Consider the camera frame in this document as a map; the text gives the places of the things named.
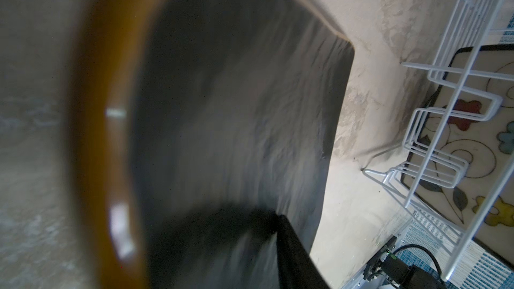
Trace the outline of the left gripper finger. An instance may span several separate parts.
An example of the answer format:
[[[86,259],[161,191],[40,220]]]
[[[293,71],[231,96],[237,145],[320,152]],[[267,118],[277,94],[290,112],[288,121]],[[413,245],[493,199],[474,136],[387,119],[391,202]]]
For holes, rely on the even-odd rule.
[[[329,289],[285,215],[277,216],[277,261],[281,289]]]

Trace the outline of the black square plate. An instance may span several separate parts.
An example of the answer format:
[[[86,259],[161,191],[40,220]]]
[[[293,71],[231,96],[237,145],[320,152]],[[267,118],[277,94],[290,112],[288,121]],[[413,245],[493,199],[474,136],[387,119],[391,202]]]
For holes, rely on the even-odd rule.
[[[280,288],[309,254],[355,55],[315,0],[91,0],[70,170],[99,288]]]

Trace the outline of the floral square plate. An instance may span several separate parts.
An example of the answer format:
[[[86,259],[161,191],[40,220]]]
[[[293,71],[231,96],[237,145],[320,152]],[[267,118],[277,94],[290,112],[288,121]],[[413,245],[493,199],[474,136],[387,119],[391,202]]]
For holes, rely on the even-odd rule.
[[[513,44],[485,45],[473,70],[513,75]],[[513,152],[513,81],[468,76],[466,86],[501,96],[496,115],[485,122],[451,117],[436,146],[469,163],[454,189],[421,181],[416,195],[438,214],[467,229]],[[484,114],[490,100],[461,92],[455,110]],[[429,114],[418,141],[428,145],[440,115]],[[473,241],[513,269],[513,175]]]

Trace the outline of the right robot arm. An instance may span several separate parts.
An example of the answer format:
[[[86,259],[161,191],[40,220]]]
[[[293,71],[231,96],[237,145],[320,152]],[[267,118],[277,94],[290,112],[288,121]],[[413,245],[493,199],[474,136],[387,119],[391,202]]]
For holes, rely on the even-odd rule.
[[[435,255],[427,248],[417,244],[396,247],[398,238],[392,236],[366,263],[362,273],[364,280],[370,282],[382,276],[393,288],[447,288],[441,274],[442,270]],[[426,253],[437,271],[437,276],[416,265],[408,266],[397,253],[408,249],[419,249]]]

